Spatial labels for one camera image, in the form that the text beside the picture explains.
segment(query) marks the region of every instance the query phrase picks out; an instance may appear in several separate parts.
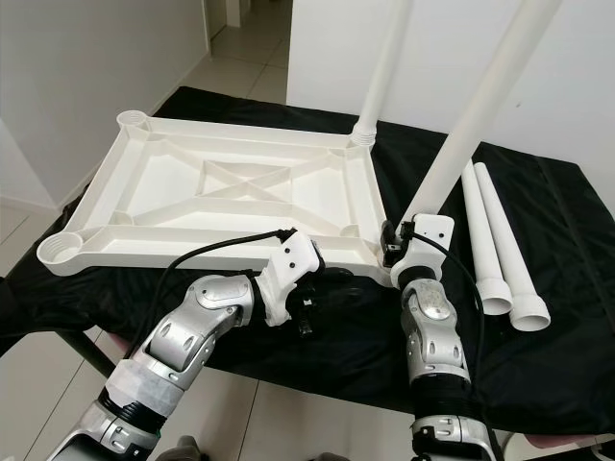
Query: black tablecloth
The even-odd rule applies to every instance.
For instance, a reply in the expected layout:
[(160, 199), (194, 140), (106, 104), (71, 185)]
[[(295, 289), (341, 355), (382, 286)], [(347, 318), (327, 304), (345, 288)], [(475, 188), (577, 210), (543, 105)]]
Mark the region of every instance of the black tablecloth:
[[(349, 133), (352, 115), (296, 109), (180, 88), (157, 116)], [(382, 201), (397, 223), (444, 140), (441, 133), (380, 123), (372, 151)], [(514, 330), (487, 318), (481, 393), (495, 427), (525, 433), (603, 433), (615, 429), (615, 223), (578, 167), (481, 144), (538, 293), (553, 318), (543, 331)], [(47, 232), (63, 228), (76, 203)], [(458, 184), (442, 209), (455, 218), (451, 249), (472, 267)], [(92, 267), (67, 278), (40, 264), (36, 245), (0, 285), (0, 336), (98, 325), (130, 339), (148, 315), (159, 269)], [(477, 314), (456, 267), (443, 283), (459, 315), (472, 366)], [(177, 270), (163, 294), (177, 306), (203, 271)], [(293, 325), (238, 328), (223, 337), (211, 367), (344, 400), (410, 411), (399, 293), (366, 278), (322, 280), (317, 334)]]

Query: white plastic pipe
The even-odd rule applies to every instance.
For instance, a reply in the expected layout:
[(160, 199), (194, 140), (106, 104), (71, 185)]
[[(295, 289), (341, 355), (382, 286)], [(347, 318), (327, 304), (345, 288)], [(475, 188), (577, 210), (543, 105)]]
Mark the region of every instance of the white plastic pipe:
[(504, 33), (479, 88), (446, 138), (402, 222), (436, 214), (479, 147), (510, 89), (517, 82), (561, 0), (524, 0)]
[(506, 213), (484, 163), (474, 165), (480, 194), (498, 250), (504, 279), (512, 292), (510, 323), (521, 331), (537, 331), (549, 326), (551, 316), (545, 302), (536, 294), (528, 267), (510, 228)]
[(510, 288), (502, 277), (500, 261), (493, 243), (489, 221), (484, 210), (474, 166), (469, 161), (461, 174), (463, 198), (468, 215), (468, 228), (474, 257), (474, 273), (477, 277), (477, 288), (484, 313), (487, 315), (502, 315), (512, 307)]
[(376, 142), (376, 122), (381, 115), (382, 103), (395, 71), (410, 18), (414, 0), (394, 0), (391, 21), (382, 45), (381, 55), (372, 74), (369, 89), (357, 123), (350, 135), (357, 146), (373, 146)]

